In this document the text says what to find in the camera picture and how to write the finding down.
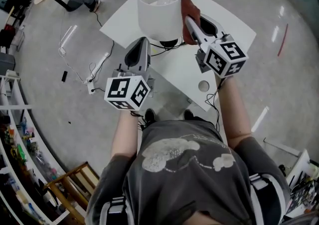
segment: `sneaker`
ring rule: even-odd
[[[185,120],[192,120],[192,119],[194,119],[194,114],[191,112],[191,110],[185,110],[185,112],[184,112],[184,119]]]
[[[94,1],[94,7],[92,7],[92,8],[90,9],[90,12],[96,12],[96,11],[98,10],[100,4],[101,4],[101,1],[100,1],[100,0],[95,0],[95,1]]]
[[[156,122],[155,120],[155,112],[153,111],[153,109],[147,109],[144,115],[144,119],[147,122],[147,125],[152,124],[153,122]]]

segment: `white tabletop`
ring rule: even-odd
[[[248,51],[256,36],[256,33],[249,26],[212,0],[192,0],[192,2],[201,10],[201,13],[218,21],[226,33],[231,34],[245,52]],[[127,48],[139,37],[145,36],[138,23],[137,0],[127,0],[109,18],[100,31],[124,48]],[[197,45],[181,46],[178,49],[152,57],[151,67],[201,108],[208,111],[210,105],[205,103],[205,100],[207,94],[213,94],[216,91],[215,75],[212,70],[201,73],[195,59],[197,50]],[[153,47],[153,51],[157,53],[162,50]],[[198,83],[202,80],[209,83],[208,92],[202,92],[198,89]]]

